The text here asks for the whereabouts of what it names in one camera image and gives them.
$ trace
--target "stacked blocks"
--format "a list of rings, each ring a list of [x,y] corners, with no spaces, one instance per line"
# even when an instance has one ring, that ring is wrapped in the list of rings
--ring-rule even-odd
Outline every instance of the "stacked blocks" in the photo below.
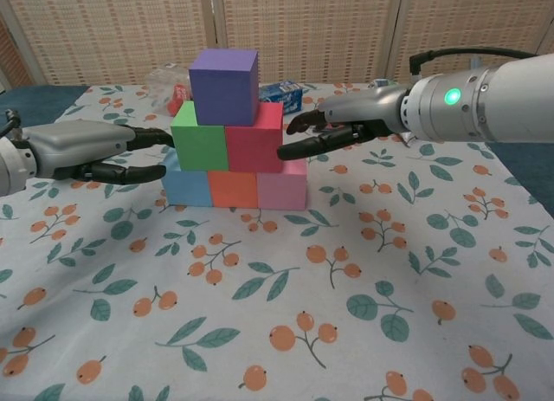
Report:
[[[207,49],[190,66],[194,101],[171,122],[162,179],[170,204],[304,210],[305,160],[282,162],[283,104],[258,101],[254,50]]]

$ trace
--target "green indicator light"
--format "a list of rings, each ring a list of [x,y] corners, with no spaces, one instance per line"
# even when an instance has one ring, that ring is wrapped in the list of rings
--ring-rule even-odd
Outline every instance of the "green indicator light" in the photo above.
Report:
[[[444,102],[447,105],[453,105],[458,102],[461,98],[461,90],[457,87],[449,89],[448,92],[444,95]]]

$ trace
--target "pink block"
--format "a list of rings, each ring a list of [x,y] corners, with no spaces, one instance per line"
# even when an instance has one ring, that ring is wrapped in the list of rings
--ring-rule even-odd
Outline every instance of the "pink block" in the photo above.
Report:
[[[283,104],[260,102],[253,126],[225,126],[230,171],[278,173],[283,162]]]
[[[307,162],[286,161],[281,173],[258,173],[260,209],[304,210],[307,198]]]

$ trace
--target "green block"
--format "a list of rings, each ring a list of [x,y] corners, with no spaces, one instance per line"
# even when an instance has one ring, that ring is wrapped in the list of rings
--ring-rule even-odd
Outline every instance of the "green block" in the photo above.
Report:
[[[171,122],[181,170],[229,169],[223,126],[199,126],[192,100],[185,101]]]

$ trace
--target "tablecloth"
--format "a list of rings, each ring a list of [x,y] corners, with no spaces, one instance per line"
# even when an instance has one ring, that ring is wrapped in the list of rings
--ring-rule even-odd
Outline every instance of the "tablecloth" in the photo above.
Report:
[[[304,87],[306,111],[366,85]],[[151,110],[91,87],[58,121],[168,130]],[[159,181],[3,197],[0,399],[554,398],[552,219],[485,145],[376,139],[310,158],[308,189],[301,212]]]

